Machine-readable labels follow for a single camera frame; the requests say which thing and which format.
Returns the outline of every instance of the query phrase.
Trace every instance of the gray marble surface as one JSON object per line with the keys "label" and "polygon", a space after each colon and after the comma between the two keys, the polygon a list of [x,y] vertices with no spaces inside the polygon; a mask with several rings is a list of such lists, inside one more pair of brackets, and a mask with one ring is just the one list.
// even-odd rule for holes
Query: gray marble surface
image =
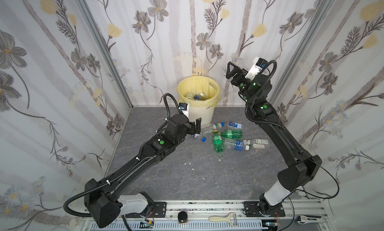
{"label": "gray marble surface", "polygon": [[[171,115],[175,113],[176,109],[171,109]],[[137,154],[166,115],[165,107],[132,109],[109,174]],[[222,121],[242,123],[244,139],[270,140],[259,126],[247,120],[244,108],[216,108],[212,122]],[[267,149],[226,149],[216,153],[211,140],[203,143],[188,135],[172,154],[148,169],[123,194],[145,191],[154,200],[258,199],[285,168],[283,157],[273,143]]]}

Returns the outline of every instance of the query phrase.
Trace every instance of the white trash can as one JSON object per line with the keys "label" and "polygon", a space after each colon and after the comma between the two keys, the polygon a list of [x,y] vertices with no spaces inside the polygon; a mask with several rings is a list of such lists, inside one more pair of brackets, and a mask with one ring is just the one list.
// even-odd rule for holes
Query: white trash can
{"label": "white trash can", "polygon": [[[201,118],[201,125],[208,124],[212,121],[215,107],[221,99],[220,88],[212,78],[206,76],[190,76],[182,80],[177,87],[179,92],[179,102],[188,104],[188,119],[193,122],[197,118]],[[187,94],[204,93],[203,101],[188,99]]]}

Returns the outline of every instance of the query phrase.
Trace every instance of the wallpaper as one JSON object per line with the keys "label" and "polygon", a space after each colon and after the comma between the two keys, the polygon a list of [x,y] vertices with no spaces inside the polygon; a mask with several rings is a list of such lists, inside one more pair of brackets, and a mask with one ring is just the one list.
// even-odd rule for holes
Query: wallpaper
{"label": "wallpaper", "polygon": [[276,83],[322,0],[86,0],[134,105],[163,105],[191,75],[213,78],[219,105],[243,106],[225,78],[277,59]]}
{"label": "wallpaper", "polygon": [[1,229],[73,230],[62,205],[104,176],[129,110],[75,0],[0,13]]}
{"label": "wallpaper", "polygon": [[[336,0],[275,103],[340,184],[339,195],[324,200],[338,231],[384,224],[383,56],[384,0]],[[307,188],[336,192],[322,170]]]}

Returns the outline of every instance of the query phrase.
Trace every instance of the plastic bottle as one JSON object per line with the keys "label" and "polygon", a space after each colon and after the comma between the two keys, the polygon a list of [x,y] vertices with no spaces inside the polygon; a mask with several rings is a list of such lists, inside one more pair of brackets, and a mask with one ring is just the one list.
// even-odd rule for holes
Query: plastic bottle
{"label": "plastic bottle", "polygon": [[200,92],[200,94],[196,94],[194,96],[194,99],[195,100],[203,100],[204,95],[205,95],[204,92]]}
{"label": "plastic bottle", "polygon": [[229,149],[234,149],[234,150],[237,150],[237,151],[243,151],[243,149],[249,150],[249,146],[248,145],[244,145],[243,142],[236,141],[236,140],[230,139],[230,138],[226,138],[224,140],[224,146],[229,148]]}
{"label": "plastic bottle", "polygon": [[203,136],[206,136],[206,135],[208,135],[210,133],[213,133],[215,129],[217,130],[217,129],[222,128],[224,125],[225,125],[224,122],[222,122],[222,123],[215,123],[215,124],[210,123],[207,127],[202,128],[200,134],[202,134]]}
{"label": "plastic bottle", "polygon": [[216,152],[223,152],[224,151],[223,139],[218,134],[217,130],[214,130],[213,141],[214,141],[215,151]]}
{"label": "plastic bottle", "polygon": [[219,135],[225,138],[242,138],[243,134],[241,130],[225,130],[219,132]]}
{"label": "plastic bottle", "polygon": [[195,135],[192,135],[194,138],[198,138],[198,139],[201,139],[202,142],[205,142],[207,140],[206,137],[203,137],[202,135],[200,134],[195,134]]}
{"label": "plastic bottle", "polygon": [[269,146],[269,141],[260,138],[254,138],[252,140],[243,140],[244,145],[252,146],[253,148],[267,148]]}
{"label": "plastic bottle", "polygon": [[243,124],[241,124],[241,123],[228,122],[228,127],[229,128],[241,129],[242,126],[243,126]]}

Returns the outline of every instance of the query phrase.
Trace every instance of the black round knob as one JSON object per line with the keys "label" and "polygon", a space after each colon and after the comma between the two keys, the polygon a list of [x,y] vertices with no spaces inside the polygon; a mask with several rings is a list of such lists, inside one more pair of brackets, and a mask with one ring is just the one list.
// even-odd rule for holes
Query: black round knob
{"label": "black round knob", "polygon": [[181,211],[177,215],[177,219],[179,220],[179,223],[186,223],[188,221],[188,215],[186,212]]}

